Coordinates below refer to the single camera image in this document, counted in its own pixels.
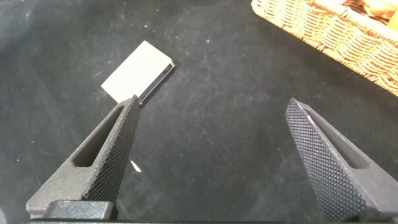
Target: textured gripper pad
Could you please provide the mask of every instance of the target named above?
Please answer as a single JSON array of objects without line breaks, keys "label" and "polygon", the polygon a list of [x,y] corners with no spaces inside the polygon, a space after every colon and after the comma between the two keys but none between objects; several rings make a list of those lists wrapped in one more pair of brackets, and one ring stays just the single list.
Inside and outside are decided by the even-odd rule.
[{"label": "textured gripper pad", "polygon": [[83,200],[116,202],[138,123],[136,114],[139,114],[139,104],[131,100],[116,121],[117,129],[112,130],[102,148],[105,154]]},{"label": "textured gripper pad", "polygon": [[290,132],[318,202],[329,221],[355,219],[366,201],[337,163],[305,110],[292,99],[286,109]]}]

